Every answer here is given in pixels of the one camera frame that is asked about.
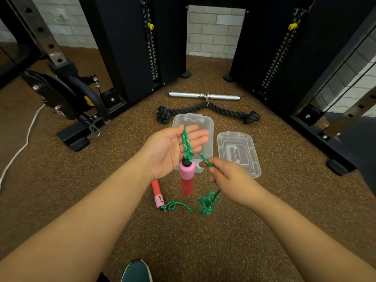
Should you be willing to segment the green jump rope pink handles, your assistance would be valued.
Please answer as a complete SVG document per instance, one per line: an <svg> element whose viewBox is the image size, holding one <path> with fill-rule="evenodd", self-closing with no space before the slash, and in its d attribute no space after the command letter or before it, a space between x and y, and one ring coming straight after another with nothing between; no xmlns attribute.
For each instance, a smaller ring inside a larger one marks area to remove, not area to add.
<svg viewBox="0 0 376 282"><path fill-rule="evenodd" d="M182 143L183 147L185 149L182 161L179 164L179 175L181 178L181 187L182 192L184 195L190 195L193 193L194 188L194 176L195 176L195 162L193 161L193 151L190 146L189 138L186 132L186 128L184 128L184 131L182 132ZM176 208L177 205L181 205L186 207L191 213L195 213L189 206L182 202L175 202L173 200L166 203L163 199L159 182L158 180L153 180L151 182L153 194L154 194L154 200L156 203L156 207L159 210L163 210L164 212L172 211ZM209 215L214 211L214 203L219 202L219 194L221 192L221 189L219 189L217 192L210 192L206 196L200 196L198 198L199 202L199 212L202 215Z"/></svg>

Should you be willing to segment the clear plastic box lid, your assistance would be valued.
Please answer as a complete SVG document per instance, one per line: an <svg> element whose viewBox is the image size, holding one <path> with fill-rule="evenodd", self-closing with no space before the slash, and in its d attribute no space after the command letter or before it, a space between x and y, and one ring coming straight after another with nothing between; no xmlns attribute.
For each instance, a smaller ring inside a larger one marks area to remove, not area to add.
<svg viewBox="0 0 376 282"><path fill-rule="evenodd" d="M252 137L242 132L222 132L217 136L219 158L242 166L253 178L261 176L261 166Z"/></svg>

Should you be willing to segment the teal shoe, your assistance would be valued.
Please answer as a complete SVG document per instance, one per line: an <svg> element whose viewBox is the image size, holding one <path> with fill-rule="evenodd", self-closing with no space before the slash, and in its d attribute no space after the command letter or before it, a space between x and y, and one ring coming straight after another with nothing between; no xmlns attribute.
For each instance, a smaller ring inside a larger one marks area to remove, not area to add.
<svg viewBox="0 0 376 282"><path fill-rule="evenodd" d="M121 282L153 282L153 278L145 261L138 259L126 267Z"/></svg>

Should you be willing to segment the clear plastic storage box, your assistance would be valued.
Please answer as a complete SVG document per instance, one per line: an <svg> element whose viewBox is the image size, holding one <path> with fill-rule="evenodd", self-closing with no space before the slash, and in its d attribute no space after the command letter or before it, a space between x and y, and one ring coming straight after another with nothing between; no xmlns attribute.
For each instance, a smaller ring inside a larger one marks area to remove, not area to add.
<svg viewBox="0 0 376 282"><path fill-rule="evenodd" d="M205 158L213 157L213 148L214 148L214 122L213 120L202 114L196 113L187 113L187 114L178 114L173 118L172 127L177 127L181 124L185 126L198 125L199 130L208 130L208 142L202 146L201 153Z"/></svg>

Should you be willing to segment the person's left hand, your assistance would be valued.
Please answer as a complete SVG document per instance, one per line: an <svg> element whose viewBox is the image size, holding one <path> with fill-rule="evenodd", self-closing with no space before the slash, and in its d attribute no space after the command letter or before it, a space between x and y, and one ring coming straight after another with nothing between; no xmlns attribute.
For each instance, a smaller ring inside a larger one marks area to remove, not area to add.
<svg viewBox="0 0 376 282"><path fill-rule="evenodd" d="M183 158L185 149L182 143L182 137L175 136L176 127L162 129L148 138L139 154L142 163L146 165L151 180L161 179L173 171ZM208 130L200 130L200 137L208 137ZM196 154L201 149L192 149Z"/></svg>

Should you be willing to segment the steel upright with holes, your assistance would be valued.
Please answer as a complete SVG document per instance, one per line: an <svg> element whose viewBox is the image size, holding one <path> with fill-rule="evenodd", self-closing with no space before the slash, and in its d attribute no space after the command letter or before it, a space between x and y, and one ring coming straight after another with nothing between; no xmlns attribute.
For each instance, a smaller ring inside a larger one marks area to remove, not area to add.
<svg viewBox="0 0 376 282"><path fill-rule="evenodd" d="M0 20L16 41L38 49L55 66L67 62L57 41L32 0L0 0Z"/></svg>

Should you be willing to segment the black weight stack tower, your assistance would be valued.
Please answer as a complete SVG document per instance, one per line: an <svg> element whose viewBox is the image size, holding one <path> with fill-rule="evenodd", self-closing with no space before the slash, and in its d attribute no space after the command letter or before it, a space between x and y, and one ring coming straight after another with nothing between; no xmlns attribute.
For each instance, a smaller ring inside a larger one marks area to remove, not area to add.
<svg viewBox="0 0 376 282"><path fill-rule="evenodd" d="M305 88L298 88L297 47L315 5L342 8L371 0L248 0L229 77L275 113L293 114ZM289 31L291 23L298 23Z"/></svg>
<svg viewBox="0 0 376 282"><path fill-rule="evenodd" d="M188 0L79 3L113 87L130 106L191 76L186 69Z"/></svg>

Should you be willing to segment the person's right forearm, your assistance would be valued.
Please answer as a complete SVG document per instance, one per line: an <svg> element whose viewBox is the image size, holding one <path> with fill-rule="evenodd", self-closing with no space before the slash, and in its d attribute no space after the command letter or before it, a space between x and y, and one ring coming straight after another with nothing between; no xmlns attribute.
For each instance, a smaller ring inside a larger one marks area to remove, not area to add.
<svg viewBox="0 0 376 282"><path fill-rule="evenodd" d="M249 208L270 227L305 282L376 282L376 270L262 187Z"/></svg>

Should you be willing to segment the person's right hand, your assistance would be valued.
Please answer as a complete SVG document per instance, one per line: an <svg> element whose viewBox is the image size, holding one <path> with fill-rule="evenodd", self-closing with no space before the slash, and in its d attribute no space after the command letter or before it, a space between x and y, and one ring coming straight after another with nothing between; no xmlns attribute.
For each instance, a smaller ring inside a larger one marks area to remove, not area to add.
<svg viewBox="0 0 376 282"><path fill-rule="evenodd" d="M209 158L212 167L211 183L216 183L225 196L233 203L259 212L267 198L267 191L240 165L218 157Z"/></svg>

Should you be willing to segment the black rack base frame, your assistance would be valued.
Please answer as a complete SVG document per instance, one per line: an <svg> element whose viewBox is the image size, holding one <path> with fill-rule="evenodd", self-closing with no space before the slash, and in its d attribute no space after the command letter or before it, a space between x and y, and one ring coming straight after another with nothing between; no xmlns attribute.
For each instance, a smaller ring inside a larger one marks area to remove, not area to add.
<svg viewBox="0 0 376 282"><path fill-rule="evenodd" d="M109 119L113 120L121 113L130 108L129 103L114 89L107 90L100 94L98 98L101 100L105 111L109 115ZM109 124L100 116L99 112L93 115L84 115L81 120L62 129L56 136L72 151L78 152L90 144L91 137L100 135L100 128Z"/></svg>

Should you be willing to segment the black angled rack frame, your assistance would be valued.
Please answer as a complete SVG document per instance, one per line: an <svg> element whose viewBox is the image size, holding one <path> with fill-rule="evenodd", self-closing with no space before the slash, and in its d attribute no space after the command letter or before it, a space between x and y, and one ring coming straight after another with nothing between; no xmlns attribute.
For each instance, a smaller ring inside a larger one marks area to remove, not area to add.
<svg viewBox="0 0 376 282"><path fill-rule="evenodd" d="M327 141L361 116L376 117L376 0L315 5L304 29L294 68L307 94L292 118L344 176L357 168Z"/></svg>

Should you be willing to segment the person's left forearm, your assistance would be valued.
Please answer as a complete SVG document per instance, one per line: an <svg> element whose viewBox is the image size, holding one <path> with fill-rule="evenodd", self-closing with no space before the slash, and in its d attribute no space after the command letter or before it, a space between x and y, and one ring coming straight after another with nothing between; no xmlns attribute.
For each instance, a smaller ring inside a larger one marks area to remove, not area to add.
<svg viewBox="0 0 376 282"><path fill-rule="evenodd" d="M0 261L0 282L96 282L153 180L139 151Z"/></svg>

